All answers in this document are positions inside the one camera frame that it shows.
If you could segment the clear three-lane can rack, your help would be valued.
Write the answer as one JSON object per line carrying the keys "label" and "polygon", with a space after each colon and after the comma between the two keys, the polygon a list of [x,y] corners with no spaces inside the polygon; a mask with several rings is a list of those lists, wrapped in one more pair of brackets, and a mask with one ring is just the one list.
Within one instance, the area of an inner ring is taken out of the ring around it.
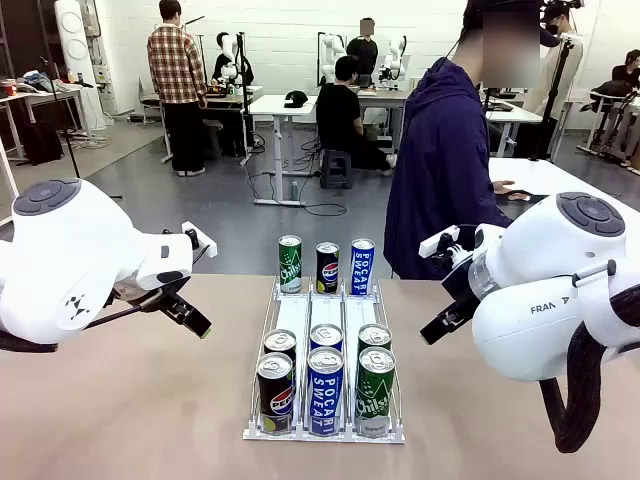
{"label": "clear three-lane can rack", "polygon": [[[341,393],[337,399],[335,415],[331,419],[333,432],[321,435],[313,431],[326,418],[312,414],[319,403],[313,398],[308,357],[311,353],[311,330],[318,325],[335,326],[342,334],[341,354],[344,359]],[[264,355],[264,340],[272,332],[283,330],[296,339],[296,386],[289,395],[291,413],[269,416],[262,411],[265,405],[254,379],[251,387],[248,426],[243,431],[245,440],[281,440],[303,442],[342,442],[372,444],[403,444],[405,442],[402,418],[402,390],[398,376],[394,377],[387,394],[387,415],[371,421],[376,432],[364,426],[357,398],[357,369],[359,334],[367,327],[389,329],[385,305],[378,282],[367,296],[354,296],[342,284],[336,294],[318,294],[314,283],[297,294],[285,294],[275,283],[261,330],[257,357]]]}

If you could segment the person in beige jacket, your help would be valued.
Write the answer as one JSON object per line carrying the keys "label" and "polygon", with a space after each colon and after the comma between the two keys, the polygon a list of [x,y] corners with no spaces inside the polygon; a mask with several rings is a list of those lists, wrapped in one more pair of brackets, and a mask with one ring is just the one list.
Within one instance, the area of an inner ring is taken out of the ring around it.
{"label": "person in beige jacket", "polygon": [[540,123],[527,123],[518,130],[514,155],[545,159],[564,102],[583,57],[582,40],[570,20],[570,11],[585,6],[585,0],[544,0],[541,44],[548,48],[541,60],[540,80],[527,91],[523,109],[541,117]]}

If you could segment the seated person black top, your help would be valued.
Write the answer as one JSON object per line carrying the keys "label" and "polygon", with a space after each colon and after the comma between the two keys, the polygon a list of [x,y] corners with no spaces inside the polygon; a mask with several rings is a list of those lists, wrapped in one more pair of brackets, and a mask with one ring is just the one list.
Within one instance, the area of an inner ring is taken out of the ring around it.
{"label": "seated person black top", "polygon": [[591,102],[583,105],[580,111],[596,112],[601,103],[605,111],[615,101],[627,98],[634,90],[640,90],[640,49],[628,52],[625,62],[612,69],[611,79],[591,90]]}

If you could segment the standing person black t-shirt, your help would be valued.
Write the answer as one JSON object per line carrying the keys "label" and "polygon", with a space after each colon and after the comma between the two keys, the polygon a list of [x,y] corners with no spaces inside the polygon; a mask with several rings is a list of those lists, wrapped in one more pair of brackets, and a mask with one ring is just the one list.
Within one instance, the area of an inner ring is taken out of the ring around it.
{"label": "standing person black t-shirt", "polygon": [[378,47],[373,40],[375,21],[371,17],[360,20],[360,35],[352,39],[346,48],[348,55],[358,60],[358,74],[371,76],[378,58]]}

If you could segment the black bag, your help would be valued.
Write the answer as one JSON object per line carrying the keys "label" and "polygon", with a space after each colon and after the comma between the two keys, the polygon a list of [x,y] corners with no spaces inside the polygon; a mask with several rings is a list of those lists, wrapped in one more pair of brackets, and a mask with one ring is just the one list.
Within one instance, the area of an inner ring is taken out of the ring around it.
{"label": "black bag", "polygon": [[46,122],[27,124],[22,143],[28,162],[32,165],[49,163],[64,156],[56,130]]}

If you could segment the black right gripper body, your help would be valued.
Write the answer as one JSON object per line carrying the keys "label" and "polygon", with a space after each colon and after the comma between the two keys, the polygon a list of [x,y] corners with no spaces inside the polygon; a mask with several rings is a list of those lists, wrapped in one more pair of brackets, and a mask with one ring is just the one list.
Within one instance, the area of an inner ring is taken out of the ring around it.
{"label": "black right gripper body", "polygon": [[457,313],[474,313],[480,304],[480,300],[471,288],[469,279],[471,265],[471,262],[460,263],[441,283],[452,299],[449,309]]}

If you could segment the person in purple jacket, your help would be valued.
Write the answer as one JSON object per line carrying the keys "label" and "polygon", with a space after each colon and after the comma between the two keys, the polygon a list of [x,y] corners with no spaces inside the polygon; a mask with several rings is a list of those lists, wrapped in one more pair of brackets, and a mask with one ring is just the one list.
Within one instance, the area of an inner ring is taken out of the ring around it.
{"label": "person in purple jacket", "polygon": [[452,56],[434,62],[410,94],[391,184],[384,257],[402,280],[441,280],[420,243],[452,225],[511,220],[489,175],[489,127],[478,87],[513,79],[539,40],[539,0],[468,0]]}

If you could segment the white desk with black mat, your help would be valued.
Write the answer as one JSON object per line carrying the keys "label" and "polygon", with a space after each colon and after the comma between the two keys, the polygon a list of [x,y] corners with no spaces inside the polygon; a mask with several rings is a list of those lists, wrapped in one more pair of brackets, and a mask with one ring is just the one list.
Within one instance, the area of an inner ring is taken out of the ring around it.
{"label": "white desk with black mat", "polygon": [[515,148],[515,138],[522,124],[539,125],[543,118],[502,99],[489,99],[486,105],[489,127],[499,137],[496,157],[511,156]]}

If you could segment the black microphone stand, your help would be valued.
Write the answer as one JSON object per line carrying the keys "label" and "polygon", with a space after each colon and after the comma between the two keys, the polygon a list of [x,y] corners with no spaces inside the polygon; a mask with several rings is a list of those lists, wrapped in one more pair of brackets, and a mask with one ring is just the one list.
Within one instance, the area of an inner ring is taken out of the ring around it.
{"label": "black microphone stand", "polygon": [[68,154],[69,154],[72,166],[73,166],[73,170],[74,170],[75,176],[77,178],[80,178],[81,174],[80,174],[80,171],[79,171],[79,168],[78,168],[78,164],[76,162],[76,158],[75,158],[74,151],[73,151],[73,148],[72,148],[72,145],[71,145],[71,141],[70,141],[70,138],[69,138],[69,134],[68,134],[68,128],[67,128],[67,122],[66,122],[67,116],[64,113],[63,102],[62,102],[61,99],[58,98],[58,94],[57,94],[57,91],[55,89],[53,78],[50,76],[50,73],[52,73],[53,70],[49,66],[50,62],[49,62],[48,59],[46,59],[43,56],[40,56],[39,60],[40,60],[41,64],[43,65],[43,67],[47,70],[47,77],[49,79],[49,84],[51,86],[52,95],[53,95],[53,98],[54,98],[54,103],[58,107],[59,114],[61,116],[62,136],[63,136],[63,138],[64,138],[64,140],[66,142],[67,151],[68,151]]}

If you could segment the blue Pocari Sweat can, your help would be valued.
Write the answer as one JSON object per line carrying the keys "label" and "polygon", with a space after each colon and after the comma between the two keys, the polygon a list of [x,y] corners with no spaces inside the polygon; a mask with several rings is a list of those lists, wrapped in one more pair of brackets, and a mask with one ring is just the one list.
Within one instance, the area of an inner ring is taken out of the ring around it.
{"label": "blue Pocari Sweat can", "polygon": [[375,243],[368,238],[352,241],[350,294],[367,296],[372,285],[372,272],[375,258]]}
{"label": "blue Pocari Sweat can", "polygon": [[342,351],[343,332],[342,329],[333,324],[319,324],[313,327],[309,335],[310,348],[315,350],[321,347],[329,347]]}
{"label": "blue Pocari Sweat can", "polygon": [[343,355],[333,347],[317,347],[309,353],[307,366],[309,431],[316,436],[336,435],[343,389]]}

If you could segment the seated person in black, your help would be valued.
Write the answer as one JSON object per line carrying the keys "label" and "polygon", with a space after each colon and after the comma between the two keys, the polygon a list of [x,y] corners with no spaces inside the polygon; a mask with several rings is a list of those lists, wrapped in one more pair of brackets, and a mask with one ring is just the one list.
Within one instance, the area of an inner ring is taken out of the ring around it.
{"label": "seated person in black", "polygon": [[352,86],[358,80],[358,59],[351,55],[335,64],[335,81],[325,84],[316,103],[316,123],[323,149],[348,153],[352,167],[393,173],[397,156],[387,155],[364,134],[358,96]]}

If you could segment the black Pepsi can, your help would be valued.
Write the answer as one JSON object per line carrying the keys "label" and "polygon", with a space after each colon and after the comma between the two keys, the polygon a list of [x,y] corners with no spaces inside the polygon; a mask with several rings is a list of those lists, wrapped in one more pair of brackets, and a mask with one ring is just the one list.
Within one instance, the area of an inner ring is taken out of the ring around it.
{"label": "black Pepsi can", "polygon": [[286,329],[274,329],[268,332],[263,339],[263,353],[283,353],[292,362],[292,386],[293,392],[297,391],[297,339],[293,332]]}
{"label": "black Pepsi can", "polygon": [[334,294],[338,289],[339,246],[321,242],[316,246],[316,292]]}
{"label": "black Pepsi can", "polygon": [[262,430],[266,433],[281,435],[291,431],[295,397],[293,373],[293,362],[284,353],[267,353],[258,360],[260,414]]}

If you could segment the white standing desk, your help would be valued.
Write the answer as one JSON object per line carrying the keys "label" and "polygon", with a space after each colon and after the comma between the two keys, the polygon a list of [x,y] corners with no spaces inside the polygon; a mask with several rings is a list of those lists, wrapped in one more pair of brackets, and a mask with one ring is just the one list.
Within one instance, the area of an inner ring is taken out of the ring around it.
{"label": "white standing desk", "polygon": [[[317,102],[316,96],[310,96],[300,107],[288,107],[286,103],[290,100],[285,95],[263,95],[259,99],[253,101],[249,106],[249,113],[253,116],[271,116],[272,117],[272,133],[274,142],[274,169],[268,171],[267,175],[272,185],[274,193],[271,199],[257,198],[254,200],[255,205],[264,206],[281,206],[291,208],[303,208],[305,204],[300,200],[299,196],[294,195],[291,200],[284,198],[283,178],[289,177],[310,177],[311,173],[295,172],[294,166],[294,139],[293,139],[293,120],[298,117],[309,116],[313,113]],[[282,125],[286,124],[289,128],[291,154],[287,160],[287,170],[283,170],[282,157]]]}

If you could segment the white tower air conditioner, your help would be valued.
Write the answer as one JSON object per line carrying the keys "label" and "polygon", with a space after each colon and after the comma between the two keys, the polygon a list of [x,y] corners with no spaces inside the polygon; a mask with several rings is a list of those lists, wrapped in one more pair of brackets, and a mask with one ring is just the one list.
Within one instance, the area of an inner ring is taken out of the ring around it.
{"label": "white tower air conditioner", "polygon": [[77,0],[56,0],[54,12],[67,70],[82,83],[81,100],[86,126],[90,131],[104,130],[106,123],[80,3]]}

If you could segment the large white table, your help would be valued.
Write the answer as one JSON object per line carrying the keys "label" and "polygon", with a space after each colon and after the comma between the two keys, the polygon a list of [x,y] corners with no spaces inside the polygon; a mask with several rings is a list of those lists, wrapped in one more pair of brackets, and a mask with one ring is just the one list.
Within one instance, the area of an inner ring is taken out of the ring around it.
{"label": "large white table", "polygon": [[514,182],[516,190],[524,190],[531,194],[551,195],[573,191],[590,193],[602,198],[622,214],[629,236],[640,239],[640,212],[548,161],[491,157],[489,172],[492,181],[510,180]]}

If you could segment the green Chilsung cider can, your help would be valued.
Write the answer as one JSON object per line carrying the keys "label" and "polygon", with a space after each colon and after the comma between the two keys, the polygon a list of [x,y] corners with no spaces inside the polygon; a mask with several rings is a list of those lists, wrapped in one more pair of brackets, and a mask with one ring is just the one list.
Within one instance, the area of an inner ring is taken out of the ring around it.
{"label": "green Chilsung cider can", "polygon": [[279,239],[280,288],[283,293],[297,294],[302,287],[302,240],[296,235],[284,235]]}
{"label": "green Chilsung cider can", "polygon": [[376,438],[387,434],[395,371],[395,357],[387,348],[368,347],[359,354],[355,399],[359,435]]}
{"label": "green Chilsung cider can", "polygon": [[358,332],[358,353],[370,347],[380,347],[391,350],[392,333],[380,324],[363,325]]}

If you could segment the grey plastic stool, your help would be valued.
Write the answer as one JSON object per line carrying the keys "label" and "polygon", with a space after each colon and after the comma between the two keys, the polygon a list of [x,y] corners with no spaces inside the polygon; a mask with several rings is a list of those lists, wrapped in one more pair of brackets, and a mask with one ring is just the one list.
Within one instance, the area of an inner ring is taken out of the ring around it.
{"label": "grey plastic stool", "polygon": [[351,189],[353,170],[351,155],[340,150],[322,151],[320,184],[323,189]]}

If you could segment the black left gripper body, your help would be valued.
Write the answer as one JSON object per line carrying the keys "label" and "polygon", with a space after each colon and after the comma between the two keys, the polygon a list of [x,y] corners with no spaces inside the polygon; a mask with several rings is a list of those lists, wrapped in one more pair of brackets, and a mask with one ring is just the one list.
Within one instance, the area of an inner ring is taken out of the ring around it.
{"label": "black left gripper body", "polygon": [[175,288],[169,286],[161,288],[155,308],[176,323],[186,323],[194,311],[194,307],[182,298]]}

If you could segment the white table with clutter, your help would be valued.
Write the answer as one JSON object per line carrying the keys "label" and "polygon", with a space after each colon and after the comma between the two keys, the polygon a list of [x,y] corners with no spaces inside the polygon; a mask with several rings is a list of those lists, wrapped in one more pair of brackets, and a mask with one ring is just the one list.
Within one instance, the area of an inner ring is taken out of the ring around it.
{"label": "white table with clutter", "polygon": [[[60,106],[63,112],[59,113],[59,116],[63,120],[67,120],[72,117],[72,114],[66,114],[65,111],[68,108],[68,103],[73,101],[75,110],[78,113],[79,129],[82,131],[81,137],[91,139],[92,133],[86,120],[85,109],[81,99],[82,90],[82,87],[72,87],[66,91],[18,92],[15,95],[0,98],[0,119],[6,118],[13,139],[13,146],[11,148],[5,148],[8,152],[9,160],[13,162],[28,160],[22,142],[23,138],[20,134],[27,130],[28,125],[38,124],[37,117],[34,113],[34,109],[38,106],[51,104]],[[23,107],[26,111],[23,127],[18,127],[18,123],[16,122],[15,113],[19,107]]]}

